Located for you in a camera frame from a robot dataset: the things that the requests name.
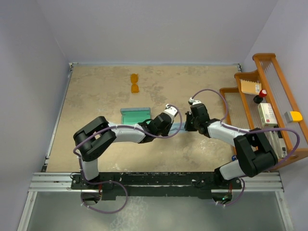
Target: wooden stand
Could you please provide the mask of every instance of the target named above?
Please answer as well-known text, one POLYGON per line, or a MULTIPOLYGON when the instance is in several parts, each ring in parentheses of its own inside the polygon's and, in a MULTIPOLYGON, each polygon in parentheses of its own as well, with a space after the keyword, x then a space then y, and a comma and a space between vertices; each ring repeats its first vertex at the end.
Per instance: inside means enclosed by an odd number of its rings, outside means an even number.
MULTIPOLYGON (((282 70, 276 60, 274 53, 258 53, 253 56, 257 69, 253 72, 240 72, 234 75, 237 83, 237 88, 221 88, 220 93, 226 97, 228 93, 239 93, 249 128, 261 128, 259 122, 259 114, 256 115, 257 104, 251 102, 252 96, 241 92, 241 79, 260 82, 262 89, 267 91, 266 102, 270 103, 280 128, 292 128, 299 133, 301 137, 299 148, 295 151, 287 161, 277 168, 298 161, 308 156, 308 128, 305 121, 299 123, 287 123, 284 118, 284 113, 287 111, 299 111, 290 87, 285 80, 282 70)), ((227 123, 231 124, 231 116, 228 114, 227 123)), ((286 144, 287 151, 290 152, 295 145, 295 139, 291 139, 286 131, 282 131, 282 136, 286 144)))

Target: white wall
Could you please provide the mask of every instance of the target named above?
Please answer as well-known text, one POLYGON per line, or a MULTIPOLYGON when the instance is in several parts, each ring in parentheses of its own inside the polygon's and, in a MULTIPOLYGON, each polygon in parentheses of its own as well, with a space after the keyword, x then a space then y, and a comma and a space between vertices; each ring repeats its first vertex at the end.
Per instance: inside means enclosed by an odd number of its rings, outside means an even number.
POLYGON ((70 62, 239 63, 277 0, 38 0, 70 62))
POLYGON ((0 1, 0 230, 18 227, 69 71, 35 0, 0 1))
MULTIPOLYGON (((244 71, 256 66, 252 56, 273 52, 285 74, 298 106, 308 121, 308 2, 279 0, 263 30, 246 57, 244 71)), ((308 160, 304 159, 281 170, 285 195, 297 230, 308 229, 308 160)))

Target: yellow sponge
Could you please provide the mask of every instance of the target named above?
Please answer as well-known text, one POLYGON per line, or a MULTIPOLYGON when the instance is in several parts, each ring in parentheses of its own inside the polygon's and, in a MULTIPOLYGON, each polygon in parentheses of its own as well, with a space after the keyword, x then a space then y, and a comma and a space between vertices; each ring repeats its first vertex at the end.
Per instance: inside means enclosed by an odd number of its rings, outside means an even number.
POLYGON ((288 123, 291 123, 291 122, 300 122, 303 120, 303 117, 301 115, 300 112, 295 112, 295 111, 292 111, 292 112, 286 112, 284 114, 286 120, 288 123))

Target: red bottle cap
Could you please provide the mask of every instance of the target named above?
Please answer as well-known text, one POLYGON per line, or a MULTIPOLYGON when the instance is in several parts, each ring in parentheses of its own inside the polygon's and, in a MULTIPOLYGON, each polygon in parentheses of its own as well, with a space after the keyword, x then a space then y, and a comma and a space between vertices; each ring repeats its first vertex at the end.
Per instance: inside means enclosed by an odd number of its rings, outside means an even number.
POLYGON ((260 91, 260 93, 259 93, 259 96, 260 96, 261 98, 264 98, 265 96, 267 96, 266 90, 262 89, 262 90, 260 91))

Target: white box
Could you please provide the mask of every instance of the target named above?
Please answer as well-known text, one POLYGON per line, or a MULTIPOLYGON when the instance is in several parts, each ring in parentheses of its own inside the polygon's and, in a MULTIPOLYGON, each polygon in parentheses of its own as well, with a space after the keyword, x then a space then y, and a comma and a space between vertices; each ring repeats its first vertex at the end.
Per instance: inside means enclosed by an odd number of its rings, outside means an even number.
POLYGON ((266 132, 266 137, 268 138, 269 143, 271 144, 278 158, 284 158, 287 156, 287 149, 281 132, 266 132))
POLYGON ((258 105, 258 110, 263 127, 271 128, 277 125, 277 120, 270 103, 260 103, 258 105))

